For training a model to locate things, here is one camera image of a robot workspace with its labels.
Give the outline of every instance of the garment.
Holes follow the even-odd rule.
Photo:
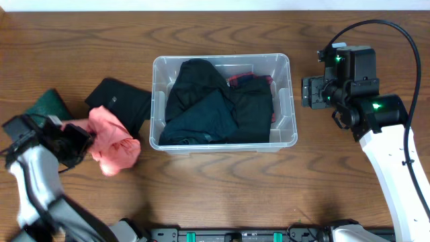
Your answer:
[[[145,120],[151,118],[151,92],[135,88],[114,78],[105,78],[87,97],[90,108],[104,106],[137,137]]]
[[[238,130],[227,137],[227,143],[268,143],[273,102],[266,78],[256,77],[234,87],[230,99],[235,104]]]
[[[166,122],[169,123],[214,90],[219,90],[228,99],[230,89],[214,66],[202,59],[185,61],[167,99]]]
[[[225,140],[237,130],[234,104],[213,91],[166,125],[159,145],[202,145]]]
[[[123,168],[134,165],[140,153],[139,140],[133,139],[121,122],[105,107],[93,108],[88,119],[71,120],[74,124],[95,134],[93,145],[88,151],[100,162],[104,175],[111,176]]]
[[[211,95],[223,99],[223,102],[206,100]],[[234,104],[232,108],[229,108],[230,103]],[[228,117],[236,124],[229,125],[236,128],[234,131],[228,129],[220,134],[218,128],[208,126],[212,123],[214,127],[227,127],[220,123],[229,123],[226,118],[219,119],[226,116],[220,104],[226,104],[230,113]],[[211,110],[218,114],[209,115]],[[191,59],[182,63],[169,94],[165,111],[167,125],[160,136],[159,145],[266,143],[269,142],[272,114],[273,103],[267,77],[252,76],[250,80],[239,81],[237,86],[229,87],[226,79],[210,62]],[[184,117],[190,123],[184,124]],[[202,136],[202,133],[209,134],[209,138]]]
[[[267,81],[268,85],[271,85],[271,83],[273,83],[273,79],[269,75],[264,75],[260,77],[264,78]],[[227,81],[230,87],[235,88],[242,85],[244,82],[252,80],[254,78],[259,78],[259,76],[255,75],[253,72],[247,72],[239,75],[234,75],[228,78]],[[271,122],[276,122],[275,112],[273,112],[273,114],[271,115]]]
[[[55,89],[49,89],[38,101],[28,110],[26,114],[39,114],[42,116],[57,116],[60,120],[72,120],[72,114],[66,107],[66,104],[60,97],[60,94]],[[45,123],[45,118],[32,116],[32,119],[42,127]]]

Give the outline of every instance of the clear plastic bin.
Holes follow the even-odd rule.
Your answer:
[[[223,144],[223,145],[165,145],[159,146],[164,127],[165,109],[170,90],[179,74],[181,64],[191,58],[211,62],[225,78],[254,72],[271,75],[271,93],[276,122],[270,129],[269,143]],[[160,56],[153,66],[153,98],[150,113],[149,143],[152,148],[168,153],[196,153],[219,151],[276,152],[297,142],[296,115],[291,87],[290,61],[284,54],[242,54],[230,56]]]

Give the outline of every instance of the pink shirt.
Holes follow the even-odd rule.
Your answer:
[[[139,140],[133,139],[121,122],[105,107],[93,108],[88,119],[67,121],[96,134],[89,152],[104,175],[111,176],[132,167],[140,153]]]

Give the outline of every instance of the folded cloth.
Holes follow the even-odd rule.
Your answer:
[[[89,133],[95,133],[95,140],[88,151],[100,162],[104,175],[111,176],[123,168],[132,167],[140,153],[139,140],[133,139],[122,123],[105,107],[93,108],[88,119],[71,120]]]
[[[53,115],[60,120],[73,119],[60,94],[55,89],[49,89],[42,97],[39,97],[38,101],[26,111],[26,114]],[[32,116],[32,119],[41,127],[45,123],[45,118],[43,117]]]
[[[151,92],[144,91],[114,78],[105,78],[87,97],[90,108],[104,106],[137,137],[145,120],[151,118]]]
[[[271,78],[271,76],[269,76],[269,75],[257,76],[252,71],[247,72],[247,73],[242,73],[239,75],[234,75],[234,76],[228,78],[227,81],[228,81],[228,84],[230,85],[230,87],[235,89],[238,86],[245,84],[246,81],[249,81],[249,80],[252,80],[255,78],[265,79],[267,81],[268,85],[271,85],[271,83],[273,83],[273,79]],[[271,122],[276,122],[275,112],[273,112],[273,114],[271,115]]]
[[[234,104],[215,90],[166,125],[159,145],[203,145],[225,140],[237,130]]]
[[[273,117],[270,85],[265,77],[254,77],[234,88],[230,100],[235,104],[233,118],[238,129],[227,143],[268,143]]]

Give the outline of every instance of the wooden table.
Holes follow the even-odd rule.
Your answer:
[[[332,110],[300,106],[300,80],[323,74],[316,51],[341,29],[365,19],[387,19],[415,39],[422,63],[421,95],[413,128],[430,171],[430,21],[420,11],[6,13],[0,23],[0,123],[56,88],[76,118],[104,77],[151,90],[161,55],[285,53],[291,62],[298,142],[278,153],[203,153],[170,156],[141,134],[133,169],[101,174],[87,156],[61,175],[66,193],[107,224],[122,217],[140,226],[286,227],[353,218],[367,227],[392,221],[374,170],[350,132],[337,128]],[[415,62],[395,30],[362,26],[341,37],[377,53],[381,93],[409,106]],[[2,131],[0,147],[10,140]],[[17,184],[0,169],[0,240],[17,230]]]

